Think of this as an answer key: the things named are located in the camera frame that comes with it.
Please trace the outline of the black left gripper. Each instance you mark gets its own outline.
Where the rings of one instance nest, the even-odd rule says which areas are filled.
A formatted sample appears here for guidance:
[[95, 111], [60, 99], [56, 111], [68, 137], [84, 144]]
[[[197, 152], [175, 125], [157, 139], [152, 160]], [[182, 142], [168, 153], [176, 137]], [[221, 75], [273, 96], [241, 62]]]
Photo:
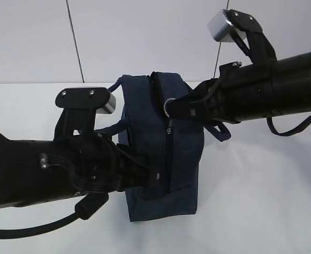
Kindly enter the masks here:
[[122, 192], [132, 187], [158, 187], [161, 167], [148, 164], [128, 146], [97, 134], [78, 136], [78, 188], [89, 193]]

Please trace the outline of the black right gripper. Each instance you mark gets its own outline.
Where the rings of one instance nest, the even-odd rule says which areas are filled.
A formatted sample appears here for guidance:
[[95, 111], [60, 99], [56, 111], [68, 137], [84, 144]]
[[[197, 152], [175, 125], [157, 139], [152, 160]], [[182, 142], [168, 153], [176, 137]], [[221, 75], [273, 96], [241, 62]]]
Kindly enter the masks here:
[[188, 94], [165, 103], [169, 118], [237, 124], [274, 116], [273, 62], [219, 67], [218, 79], [201, 82]]

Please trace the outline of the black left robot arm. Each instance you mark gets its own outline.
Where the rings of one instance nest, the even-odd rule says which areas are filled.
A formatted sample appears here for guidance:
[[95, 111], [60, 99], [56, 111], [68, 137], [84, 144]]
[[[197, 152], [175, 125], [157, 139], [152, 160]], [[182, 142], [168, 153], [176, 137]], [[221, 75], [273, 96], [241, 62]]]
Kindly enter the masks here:
[[62, 113], [51, 141], [0, 134], [0, 208], [158, 185], [159, 168], [146, 156], [94, 131], [96, 115], [115, 109], [107, 88], [66, 88], [55, 103]]

